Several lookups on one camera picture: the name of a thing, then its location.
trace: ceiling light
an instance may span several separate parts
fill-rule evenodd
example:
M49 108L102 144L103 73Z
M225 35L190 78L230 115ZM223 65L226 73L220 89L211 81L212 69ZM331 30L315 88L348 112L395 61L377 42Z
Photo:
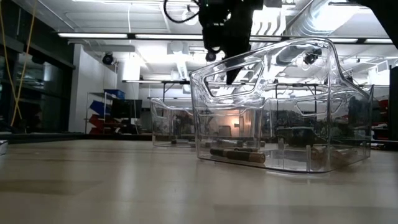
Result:
M160 3L163 2L163 0L72 0L75 2L98 2L98 3ZM175 3L190 3L191 0L169 0L169 2L175 2Z
M328 38L333 43L356 43L358 41L357 38Z
M279 42L281 37L251 36L250 41Z
M366 39L366 44L392 44L391 39Z
M224 82L208 82L207 84L210 85L226 85ZM255 85L255 83L239 83L239 82L234 82L232 85Z
M123 80L126 83L162 83L162 81L155 80Z
M202 40L202 35L186 34L136 34L136 39L156 39L156 40Z
M148 99L157 98L157 99L165 99L165 100L192 100L192 98L188 97L148 97Z
M296 4L283 4L282 5L282 9L286 10L286 9L294 9L296 8Z
M202 51L202 52L206 52L207 51L205 47L200 47L200 46L189 46L188 49L189 50Z
M82 39L101 39L101 38L126 39L127 38L127 34L59 33L58 36L66 38L82 38Z

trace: security camera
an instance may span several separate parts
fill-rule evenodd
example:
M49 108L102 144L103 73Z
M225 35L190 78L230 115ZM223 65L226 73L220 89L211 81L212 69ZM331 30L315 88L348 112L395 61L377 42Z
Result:
M207 62L214 62L216 60L217 56L213 52L207 52L206 54L206 61Z
M304 63L307 65L312 65L318 59L319 56L322 56L322 49L313 49L311 52L307 52L304 56Z
M112 52L106 52L105 56L102 58L102 63L104 63L105 65L113 65L115 62L116 61L113 57Z

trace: transparent container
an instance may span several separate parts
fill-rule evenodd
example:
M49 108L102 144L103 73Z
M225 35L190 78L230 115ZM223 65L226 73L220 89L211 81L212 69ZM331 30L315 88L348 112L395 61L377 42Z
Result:
M373 111L372 124L375 126L385 126L387 137L388 124L388 106L389 106L389 91L390 86L387 85L361 85L365 92L370 93L373 90Z
M373 90L344 78L329 40L279 42L190 79L200 159L317 173L370 156Z
M158 98L150 100L152 142L161 147L195 147L192 108L168 106Z

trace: black cable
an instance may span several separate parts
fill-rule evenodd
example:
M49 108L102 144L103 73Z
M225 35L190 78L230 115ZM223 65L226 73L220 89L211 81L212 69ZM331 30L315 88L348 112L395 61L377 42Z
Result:
M167 12L167 2L168 2L168 1L169 1L169 0L164 0L164 2L163 2L163 10L164 10L164 14L166 15L166 17L167 17L170 21L172 21L172 22L175 22L175 23L184 23L184 22L190 21L191 19L195 18L195 16L199 15L199 11L198 11L198 12L195 13L193 16L190 16L190 17L188 17L188 18L186 18L186 19L184 19L184 20L181 20L181 21L177 21L177 20L171 18L171 16L170 16L169 13ZM196 5L199 6L199 2L197 2L196 0L192 0L192 1L193 1Z

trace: blue bin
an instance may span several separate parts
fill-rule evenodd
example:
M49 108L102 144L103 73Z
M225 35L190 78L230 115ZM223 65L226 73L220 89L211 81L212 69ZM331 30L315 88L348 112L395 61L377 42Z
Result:
M99 114L100 116L104 116L104 103L100 101L93 100L90 105L90 109L92 109L95 113ZM110 114L111 108L106 106L105 113Z
M120 100L124 100L124 97L125 97L125 95L126 95L126 94L125 94L123 91L121 91L121 90L105 89L104 92L105 92L105 93L112 94L112 95L116 96L117 99L120 99Z

